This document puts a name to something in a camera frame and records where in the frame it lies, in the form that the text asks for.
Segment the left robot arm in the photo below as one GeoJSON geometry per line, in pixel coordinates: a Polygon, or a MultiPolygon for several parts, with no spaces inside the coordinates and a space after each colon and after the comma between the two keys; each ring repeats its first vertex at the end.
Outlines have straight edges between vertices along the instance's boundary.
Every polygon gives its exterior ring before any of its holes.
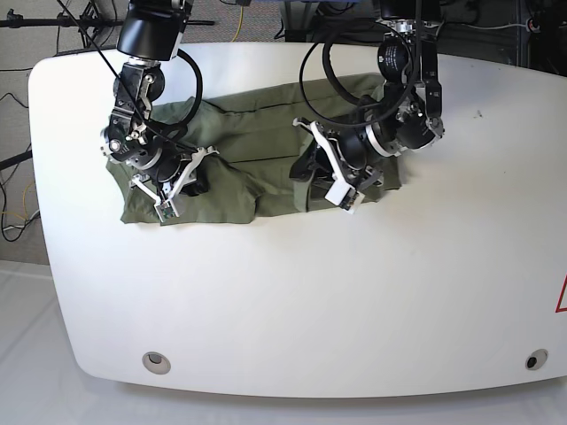
{"type": "Polygon", "coordinates": [[[322,46],[328,83],[354,109],[337,118],[316,114],[322,119],[317,128],[326,144],[311,142],[292,165],[290,177],[295,182],[328,188],[344,181],[359,191],[380,187],[397,179],[398,155],[422,149],[445,132],[436,38],[426,31],[427,25],[440,23],[440,3],[382,1],[379,9],[378,18],[344,21],[315,41],[322,46]],[[341,35],[372,27],[384,32],[377,48],[384,79],[380,99],[349,92],[330,57],[341,35]]]}

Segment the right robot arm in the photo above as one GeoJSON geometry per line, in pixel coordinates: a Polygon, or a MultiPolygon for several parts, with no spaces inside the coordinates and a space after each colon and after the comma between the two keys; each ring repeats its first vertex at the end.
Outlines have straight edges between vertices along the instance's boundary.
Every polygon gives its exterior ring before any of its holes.
{"type": "Polygon", "coordinates": [[[195,60],[179,44],[189,24],[191,1],[132,1],[117,42],[128,61],[117,74],[114,106],[103,132],[103,153],[113,162],[134,169],[130,185],[154,201],[159,215],[178,213],[180,195],[196,197],[209,190],[200,169],[216,150],[181,143],[203,97],[203,77],[195,60]],[[153,103],[164,92],[162,63],[179,57],[196,77],[196,94],[189,111],[176,123],[152,118],[153,103]]]}

